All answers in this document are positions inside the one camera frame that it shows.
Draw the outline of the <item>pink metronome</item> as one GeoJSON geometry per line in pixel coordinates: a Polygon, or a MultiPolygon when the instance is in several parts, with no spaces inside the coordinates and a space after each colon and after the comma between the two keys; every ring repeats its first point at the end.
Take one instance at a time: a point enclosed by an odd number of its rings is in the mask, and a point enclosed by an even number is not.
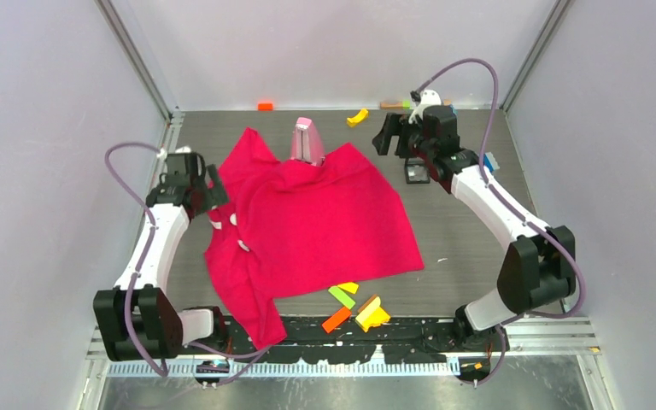
{"type": "Polygon", "coordinates": [[[290,159],[320,167],[325,161],[325,147],[313,121],[299,117],[293,129],[290,159]]]}

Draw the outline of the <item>left black display frame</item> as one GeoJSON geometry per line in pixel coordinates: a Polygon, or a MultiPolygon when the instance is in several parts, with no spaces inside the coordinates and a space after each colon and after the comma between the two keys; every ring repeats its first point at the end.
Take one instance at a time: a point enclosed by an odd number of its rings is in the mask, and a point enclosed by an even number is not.
{"type": "Polygon", "coordinates": [[[404,161],[404,176],[408,185],[429,184],[431,176],[424,161],[418,157],[404,161]]]}

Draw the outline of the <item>small orange block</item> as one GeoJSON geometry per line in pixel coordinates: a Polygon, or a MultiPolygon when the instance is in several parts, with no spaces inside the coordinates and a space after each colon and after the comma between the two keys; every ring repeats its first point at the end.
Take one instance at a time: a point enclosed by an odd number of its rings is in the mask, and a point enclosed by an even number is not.
{"type": "Polygon", "coordinates": [[[257,109],[259,111],[273,111],[274,104],[272,102],[259,102],[257,104],[257,109]]]}

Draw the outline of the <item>round silver brooch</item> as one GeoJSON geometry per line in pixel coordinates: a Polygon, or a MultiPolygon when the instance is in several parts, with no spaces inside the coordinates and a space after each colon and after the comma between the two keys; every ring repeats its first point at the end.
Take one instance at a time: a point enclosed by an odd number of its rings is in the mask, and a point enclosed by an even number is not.
{"type": "Polygon", "coordinates": [[[250,248],[240,239],[237,240],[238,246],[246,252],[250,252],[250,248]]]}

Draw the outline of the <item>tan wooden block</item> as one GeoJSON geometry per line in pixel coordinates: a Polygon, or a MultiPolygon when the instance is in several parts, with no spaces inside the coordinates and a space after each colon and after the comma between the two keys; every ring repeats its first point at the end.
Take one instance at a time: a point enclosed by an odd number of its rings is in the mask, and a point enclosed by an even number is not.
{"type": "Polygon", "coordinates": [[[381,109],[403,109],[408,110],[412,108],[410,100],[396,100],[396,101],[382,101],[379,104],[381,109]]]}

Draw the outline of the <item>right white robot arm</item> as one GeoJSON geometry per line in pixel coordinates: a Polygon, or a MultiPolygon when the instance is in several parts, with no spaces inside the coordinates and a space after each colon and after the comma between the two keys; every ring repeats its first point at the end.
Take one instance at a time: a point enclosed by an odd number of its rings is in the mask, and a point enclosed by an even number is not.
{"type": "Polygon", "coordinates": [[[512,319],[571,296],[577,289],[575,237],[565,226],[551,227],[514,200],[493,177],[485,156],[460,144],[452,108],[434,105],[411,114],[388,113],[372,139],[387,155],[417,159],[430,179],[463,202],[492,232],[505,251],[496,286],[459,307],[453,338],[475,350],[491,331],[512,319]]]}

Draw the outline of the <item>yellow block pile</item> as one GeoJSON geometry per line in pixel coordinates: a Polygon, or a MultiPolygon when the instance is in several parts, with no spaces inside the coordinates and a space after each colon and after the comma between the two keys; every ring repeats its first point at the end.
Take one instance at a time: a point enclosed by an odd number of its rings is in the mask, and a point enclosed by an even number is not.
{"type": "MultiPolygon", "coordinates": [[[[348,303],[344,303],[343,308],[338,312],[341,322],[349,318],[350,308],[354,305],[349,296],[347,301],[348,303]]],[[[373,295],[359,308],[354,320],[364,332],[368,332],[373,327],[387,324],[390,319],[391,316],[382,307],[381,298],[378,295],[373,295]]]]}

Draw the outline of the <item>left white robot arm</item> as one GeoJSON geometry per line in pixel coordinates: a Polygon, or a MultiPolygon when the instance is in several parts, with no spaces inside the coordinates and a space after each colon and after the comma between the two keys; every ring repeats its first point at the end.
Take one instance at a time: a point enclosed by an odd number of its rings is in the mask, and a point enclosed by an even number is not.
{"type": "Polygon", "coordinates": [[[157,185],[141,198],[133,190],[145,222],[132,257],[108,290],[99,290],[93,311],[107,357],[113,362],[145,360],[160,369],[195,341],[219,353],[228,332],[216,307],[177,311],[167,298],[167,282],[179,242],[196,217],[228,202],[217,168],[188,147],[157,152],[166,167],[157,185]]]}

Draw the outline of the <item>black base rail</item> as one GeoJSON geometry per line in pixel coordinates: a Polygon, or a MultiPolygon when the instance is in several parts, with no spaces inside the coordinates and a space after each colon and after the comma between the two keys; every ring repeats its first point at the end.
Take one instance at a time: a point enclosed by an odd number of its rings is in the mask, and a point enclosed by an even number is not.
{"type": "Polygon", "coordinates": [[[449,318],[398,316],[364,332],[350,320],[331,333],[322,327],[323,316],[283,316],[287,337],[259,359],[260,363],[348,365],[367,363],[381,354],[389,365],[440,363],[449,354],[496,357],[509,344],[496,331],[462,337],[449,318]]]}

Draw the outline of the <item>red cloth garment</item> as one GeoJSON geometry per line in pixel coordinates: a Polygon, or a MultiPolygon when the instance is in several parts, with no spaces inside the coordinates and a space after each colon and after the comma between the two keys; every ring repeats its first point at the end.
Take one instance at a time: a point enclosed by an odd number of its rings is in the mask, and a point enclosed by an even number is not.
{"type": "Polygon", "coordinates": [[[286,338],[278,299],[425,266],[400,195],[351,143],[316,167],[279,160],[248,128],[219,174],[230,201],[208,215],[204,258],[217,295],[258,349],[286,338]]]}

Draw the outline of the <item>stacked green blue bricks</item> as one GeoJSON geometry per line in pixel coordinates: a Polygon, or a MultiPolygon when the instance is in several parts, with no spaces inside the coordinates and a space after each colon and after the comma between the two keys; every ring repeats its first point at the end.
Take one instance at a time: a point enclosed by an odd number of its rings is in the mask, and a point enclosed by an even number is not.
{"type": "Polygon", "coordinates": [[[496,160],[491,152],[485,152],[483,154],[483,166],[489,173],[493,173],[498,168],[496,160]]]}

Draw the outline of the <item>yellow curved block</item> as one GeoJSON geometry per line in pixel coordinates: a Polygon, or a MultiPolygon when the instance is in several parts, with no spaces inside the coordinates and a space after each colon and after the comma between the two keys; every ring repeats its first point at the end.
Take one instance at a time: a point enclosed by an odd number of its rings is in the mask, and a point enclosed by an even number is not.
{"type": "Polygon", "coordinates": [[[369,115],[370,115],[369,110],[367,108],[362,108],[358,111],[357,114],[348,117],[346,119],[346,124],[349,127],[356,127],[362,122],[364,122],[369,117],[369,115]]]}

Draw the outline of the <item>green rectangular block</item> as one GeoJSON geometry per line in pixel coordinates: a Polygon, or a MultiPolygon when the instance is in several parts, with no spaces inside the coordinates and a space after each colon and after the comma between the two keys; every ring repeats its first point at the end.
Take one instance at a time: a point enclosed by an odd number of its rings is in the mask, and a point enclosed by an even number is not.
{"type": "Polygon", "coordinates": [[[328,289],[329,293],[344,307],[351,310],[355,306],[355,300],[338,286],[332,286],[328,289]]]}

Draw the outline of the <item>orange rectangular block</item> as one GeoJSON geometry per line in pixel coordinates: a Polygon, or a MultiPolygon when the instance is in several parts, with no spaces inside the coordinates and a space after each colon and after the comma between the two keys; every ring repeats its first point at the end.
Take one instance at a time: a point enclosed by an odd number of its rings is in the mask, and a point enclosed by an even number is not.
{"type": "Polygon", "coordinates": [[[351,309],[343,306],[339,308],[332,316],[326,319],[322,323],[321,327],[323,328],[326,334],[330,334],[338,327],[340,327],[344,322],[349,320],[351,315],[352,315],[351,309]]]}

